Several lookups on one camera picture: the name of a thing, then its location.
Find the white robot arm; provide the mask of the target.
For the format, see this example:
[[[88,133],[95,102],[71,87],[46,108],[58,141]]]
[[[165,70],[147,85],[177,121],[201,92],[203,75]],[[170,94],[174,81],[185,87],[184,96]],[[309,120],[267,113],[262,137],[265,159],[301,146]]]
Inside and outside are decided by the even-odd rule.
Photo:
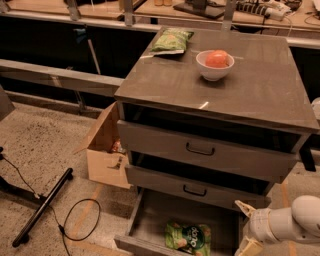
[[[245,235],[234,256],[257,256],[265,244],[293,241],[300,244],[320,244],[320,199],[304,195],[290,207],[255,209],[236,200],[235,204],[249,218]]]

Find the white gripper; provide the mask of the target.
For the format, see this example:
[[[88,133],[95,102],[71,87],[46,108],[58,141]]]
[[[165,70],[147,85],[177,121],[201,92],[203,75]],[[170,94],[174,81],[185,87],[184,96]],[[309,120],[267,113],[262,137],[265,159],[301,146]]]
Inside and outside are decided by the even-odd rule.
[[[244,236],[234,256],[257,256],[263,250],[263,243],[280,242],[274,234],[276,223],[281,217],[280,209],[263,208],[256,210],[240,200],[236,200],[235,204],[250,218],[249,229],[254,238]]]

